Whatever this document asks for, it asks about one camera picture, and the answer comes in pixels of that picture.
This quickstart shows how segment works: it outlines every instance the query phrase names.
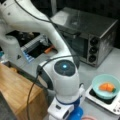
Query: oven window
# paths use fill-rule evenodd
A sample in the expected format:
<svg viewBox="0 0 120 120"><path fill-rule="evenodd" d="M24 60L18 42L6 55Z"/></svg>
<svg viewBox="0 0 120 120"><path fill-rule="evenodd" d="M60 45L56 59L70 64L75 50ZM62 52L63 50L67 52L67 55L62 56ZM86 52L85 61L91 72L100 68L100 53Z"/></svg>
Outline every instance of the oven window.
<svg viewBox="0 0 120 120"><path fill-rule="evenodd" d="M68 44L72 47L72 49L81 57L87 59L87 53L88 53L88 40L84 38L66 38Z"/></svg>

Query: table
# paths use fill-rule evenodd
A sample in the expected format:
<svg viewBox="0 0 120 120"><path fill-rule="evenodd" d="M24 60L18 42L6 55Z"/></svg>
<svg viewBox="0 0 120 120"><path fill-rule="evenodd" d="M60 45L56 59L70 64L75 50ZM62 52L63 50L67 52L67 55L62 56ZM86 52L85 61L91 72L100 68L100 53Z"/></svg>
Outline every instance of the table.
<svg viewBox="0 0 120 120"><path fill-rule="evenodd" d="M120 79L120 50L114 48L98 68L91 67L81 62L79 73L80 82L84 83L86 90L91 85L91 82L96 75L112 74ZM82 104L82 108L84 114L92 115L97 118L97 120L118 120L120 117L96 105L87 98Z"/></svg>
<svg viewBox="0 0 120 120"><path fill-rule="evenodd" d="M26 101L32 82L0 63L0 91L18 120L27 120ZM44 92L34 86L29 101L31 120L43 120L47 114Z"/></svg>

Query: food in bowl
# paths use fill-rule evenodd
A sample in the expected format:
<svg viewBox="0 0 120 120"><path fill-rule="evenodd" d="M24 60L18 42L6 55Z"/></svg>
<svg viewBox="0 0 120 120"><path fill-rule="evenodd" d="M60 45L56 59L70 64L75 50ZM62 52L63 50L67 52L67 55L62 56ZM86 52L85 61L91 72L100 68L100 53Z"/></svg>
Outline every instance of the food in bowl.
<svg viewBox="0 0 120 120"><path fill-rule="evenodd" d="M106 83L101 84L99 86L99 89L102 91L107 91L107 92L115 92L116 91L115 86L110 82L106 82Z"/></svg>

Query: oven knob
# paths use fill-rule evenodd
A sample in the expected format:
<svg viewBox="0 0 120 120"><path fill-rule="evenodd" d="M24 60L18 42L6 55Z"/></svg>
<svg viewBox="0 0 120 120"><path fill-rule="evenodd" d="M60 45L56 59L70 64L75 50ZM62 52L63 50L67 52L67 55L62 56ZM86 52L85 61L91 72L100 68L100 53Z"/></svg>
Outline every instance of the oven knob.
<svg viewBox="0 0 120 120"><path fill-rule="evenodd" d="M89 62L94 62L96 60L96 56L94 56L94 55L91 55L90 57L89 57Z"/></svg>
<svg viewBox="0 0 120 120"><path fill-rule="evenodd" d="M95 46L95 45L98 44L98 40L97 40L96 38L93 38L93 39L90 41L90 44L91 44L92 46Z"/></svg>
<svg viewBox="0 0 120 120"><path fill-rule="evenodd" d="M98 51L98 49L96 47L92 47L92 48L90 48L89 53L90 54L95 54L95 53L97 53L97 51Z"/></svg>

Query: toaster oven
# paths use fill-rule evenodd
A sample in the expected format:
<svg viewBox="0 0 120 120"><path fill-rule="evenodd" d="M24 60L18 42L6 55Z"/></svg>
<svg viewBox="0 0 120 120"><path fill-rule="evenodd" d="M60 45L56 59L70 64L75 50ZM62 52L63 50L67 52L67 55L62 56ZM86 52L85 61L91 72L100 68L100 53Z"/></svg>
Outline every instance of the toaster oven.
<svg viewBox="0 0 120 120"><path fill-rule="evenodd" d="M97 67L114 46L118 20L64 8L51 20L80 60Z"/></svg>

